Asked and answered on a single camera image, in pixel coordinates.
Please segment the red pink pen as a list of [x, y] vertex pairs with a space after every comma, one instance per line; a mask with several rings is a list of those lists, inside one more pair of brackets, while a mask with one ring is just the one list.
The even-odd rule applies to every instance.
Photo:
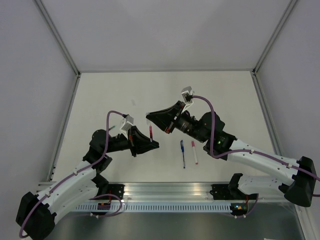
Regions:
[[149, 125], [149, 138], [150, 138], [150, 142], [153, 141], [153, 129], [152, 129], [152, 125]]

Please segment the blue ballpoint pen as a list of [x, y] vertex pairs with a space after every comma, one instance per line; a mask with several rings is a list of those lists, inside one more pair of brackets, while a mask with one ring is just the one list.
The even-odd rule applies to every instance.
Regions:
[[186, 169], [186, 161], [185, 161], [185, 149], [184, 149], [184, 141], [180, 141], [180, 149], [182, 153], [182, 162], [183, 162], [183, 169]]

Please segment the white acrylic marker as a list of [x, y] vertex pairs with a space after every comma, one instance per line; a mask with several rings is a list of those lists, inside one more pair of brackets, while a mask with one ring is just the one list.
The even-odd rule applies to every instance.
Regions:
[[197, 157], [196, 145], [195, 145], [195, 147], [192, 147], [192, 153], [193, 153], [195, 165], [198, 165], [199, 162], [198, 162], [198, 157]]

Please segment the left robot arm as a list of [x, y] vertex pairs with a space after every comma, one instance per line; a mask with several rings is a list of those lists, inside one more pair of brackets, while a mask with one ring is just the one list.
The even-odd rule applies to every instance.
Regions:
[[15, 219], [20, 226], [20, 238], [44, 240], [78, 205], [94, 198], [104, 199], [109, 194], [109, 182], [101, 173], [112, 161], [108, 153], [129, 150], [136, 157], [159, 146], [135, 125], [127, 135], [110, 136], [104, 129], [95, 131], [88, 152], [68, 176], [36, 194], [29, 191], [21, 198]]

